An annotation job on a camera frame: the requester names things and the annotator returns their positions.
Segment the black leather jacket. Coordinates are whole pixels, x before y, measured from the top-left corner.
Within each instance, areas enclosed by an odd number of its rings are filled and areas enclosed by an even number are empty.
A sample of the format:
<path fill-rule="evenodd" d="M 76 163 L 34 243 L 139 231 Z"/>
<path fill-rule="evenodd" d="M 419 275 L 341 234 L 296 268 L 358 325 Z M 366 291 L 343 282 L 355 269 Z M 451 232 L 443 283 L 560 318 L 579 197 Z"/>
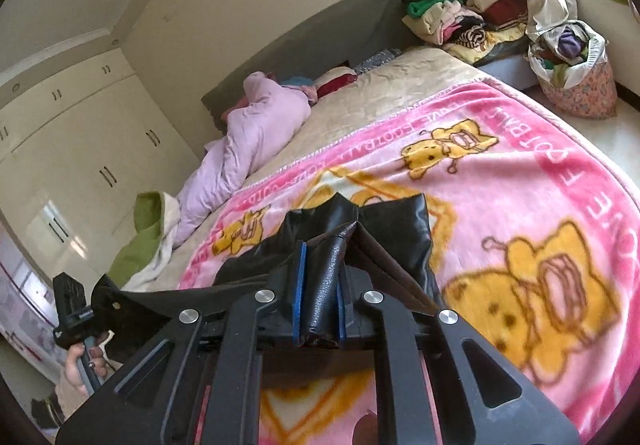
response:
<path fill-rule="evenodd" d="M 338 347 L 336 286 L 345 286 L 346 337 L 352 317 L 347 276 L 367 273 L 374 289 L 388 293 L 408 309 L 432 314 L 444 304 L 430 266 L 434 247 L 426 198 L 417 194 L 391 202 L 357 206 L 336 194 L 320 206 L 286 213 L 278 230 L 239 257 L 230 257 L 213 285 L 174 291 L 134 293 L 119 290 L 108 278 L 94 288 L 91 306 L 103 330 L 114 333 L 107 354 L 119 363 L 185 309 L 218 316 L 243 295 L 273 287 L 292 325 L 293 260 L 296 243 L 307 245 L 300 317 L 302 342 Z"/>

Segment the pile of folded clothes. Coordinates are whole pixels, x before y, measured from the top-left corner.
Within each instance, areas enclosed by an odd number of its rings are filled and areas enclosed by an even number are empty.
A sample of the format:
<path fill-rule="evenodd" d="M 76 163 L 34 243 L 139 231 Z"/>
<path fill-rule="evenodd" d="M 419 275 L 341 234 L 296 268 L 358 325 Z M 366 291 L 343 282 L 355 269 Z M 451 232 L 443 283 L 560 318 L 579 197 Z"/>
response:
<path fill-rule="evenodd" d="M 421 41 L 472 66 L 524 53 L 526 0 L 402 0 L 402 22 Z"/>

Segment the floral bag of clothes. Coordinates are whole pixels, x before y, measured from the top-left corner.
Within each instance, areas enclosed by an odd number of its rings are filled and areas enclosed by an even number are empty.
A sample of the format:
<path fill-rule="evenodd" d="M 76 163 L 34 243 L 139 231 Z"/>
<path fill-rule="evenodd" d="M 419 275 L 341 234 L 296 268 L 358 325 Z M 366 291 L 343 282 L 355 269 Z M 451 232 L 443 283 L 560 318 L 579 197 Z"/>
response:
<path fill-rule="evenodd" d="M 616 116 L 617 91 L 606 40 L 581 20 L 544 32 L 528 48 L 542 93 L 561 112 L 578 118 Z"/>

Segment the green and white fleece blanket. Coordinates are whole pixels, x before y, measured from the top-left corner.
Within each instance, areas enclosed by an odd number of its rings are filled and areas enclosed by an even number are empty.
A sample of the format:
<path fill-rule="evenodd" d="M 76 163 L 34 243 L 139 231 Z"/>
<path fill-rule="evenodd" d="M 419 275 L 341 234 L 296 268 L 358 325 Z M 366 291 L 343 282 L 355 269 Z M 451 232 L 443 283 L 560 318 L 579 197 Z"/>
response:
<path fill-rule="evenodd" d="M 120 249 L 107 276 L 125 291 L 142 292 L 168 265 L 180 222 L 179 202 L 165 192 L 145 192 L 134 204 L 134 237 Z"/>

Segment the lilac puffy quilt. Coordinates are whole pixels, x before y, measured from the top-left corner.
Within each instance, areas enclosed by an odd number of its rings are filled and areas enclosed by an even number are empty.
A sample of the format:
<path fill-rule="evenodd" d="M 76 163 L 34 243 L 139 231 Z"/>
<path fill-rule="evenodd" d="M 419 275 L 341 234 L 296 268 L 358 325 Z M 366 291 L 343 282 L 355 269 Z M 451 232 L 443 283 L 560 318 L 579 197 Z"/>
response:
<path fill-rule="evenodd" d="M 247 76 L 243 91 L 246 104 L 228 113 L 227 133 L 207 146 L 201 165 L 178 194 L 176 248 L 239 191 L 251 174 L 288 145 L 318 101 L 311 80 L 293 78 L 280 83 L 263 72 Z"/>

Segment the red and white pillow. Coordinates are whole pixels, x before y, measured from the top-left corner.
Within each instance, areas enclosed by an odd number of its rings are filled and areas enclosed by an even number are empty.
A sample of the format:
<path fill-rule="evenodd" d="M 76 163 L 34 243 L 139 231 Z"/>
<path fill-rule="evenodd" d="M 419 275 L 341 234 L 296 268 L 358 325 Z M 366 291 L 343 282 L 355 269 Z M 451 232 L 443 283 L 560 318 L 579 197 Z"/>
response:
<path fill-rule="evenodd" d="M 332 94 L 341 88 L 349 86 L 358 79 L 357 72 L 347 66 L 338 66 L 331 68 L 314 81 L 318 98 L 324 98 L 326 95 Z"/>

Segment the beige quilted bedspread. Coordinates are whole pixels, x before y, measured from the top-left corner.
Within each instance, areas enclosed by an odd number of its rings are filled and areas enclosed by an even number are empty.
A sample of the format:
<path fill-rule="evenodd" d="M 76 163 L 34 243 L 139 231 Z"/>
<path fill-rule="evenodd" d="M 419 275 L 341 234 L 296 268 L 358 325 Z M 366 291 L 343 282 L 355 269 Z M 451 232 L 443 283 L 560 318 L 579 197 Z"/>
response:
<path fill-rule="evenodd" d="M 321 98 L 291 142 L 247 176 L 242 187 L 261 187 L 284 174 L 286 187 L 299 188 L 318 172 L 343 165 L 371 146 L 356 140 L 358 131 L 456 84 L 484 77 L 481 70 L 440 49 L 412 49 Z"/>

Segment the pink cartoon bear blanket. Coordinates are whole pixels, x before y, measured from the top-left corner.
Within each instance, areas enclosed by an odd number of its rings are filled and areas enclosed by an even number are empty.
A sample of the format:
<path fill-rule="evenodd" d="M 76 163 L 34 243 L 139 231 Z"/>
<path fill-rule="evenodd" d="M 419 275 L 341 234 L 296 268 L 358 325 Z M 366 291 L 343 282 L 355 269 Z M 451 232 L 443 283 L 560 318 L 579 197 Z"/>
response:
<path fill-rule="evenodd" d="M 544 106 L 491 78 L 356 133 L 351 161 L 244 188 L 213 214 L 179 283 L 206 287 L 292 209 L 423 194 L 445 302 L 558 405 L 585 441 L 615 425 L 639 370 L 639 191 Z"/>

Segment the dark green padded headboard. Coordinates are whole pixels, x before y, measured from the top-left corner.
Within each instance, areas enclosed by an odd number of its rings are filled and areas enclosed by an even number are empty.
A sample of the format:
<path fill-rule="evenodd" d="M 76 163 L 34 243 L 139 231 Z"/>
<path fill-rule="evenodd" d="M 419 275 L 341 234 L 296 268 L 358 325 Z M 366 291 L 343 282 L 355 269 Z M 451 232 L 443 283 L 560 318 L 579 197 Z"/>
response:
<path fill-rule="evenodd" d="M 405 50 L 419 39 L 402 23 L 402 0 L 341 0 L 298 24 L 245 63 L 236 67 L 202 97 L 215 127 L 224 132 L 222 114 L 243 95 L 252 72 L 271 72 L 280 80 L 316 79 L 341 64 L 355 66 L 385 49 Z"/>

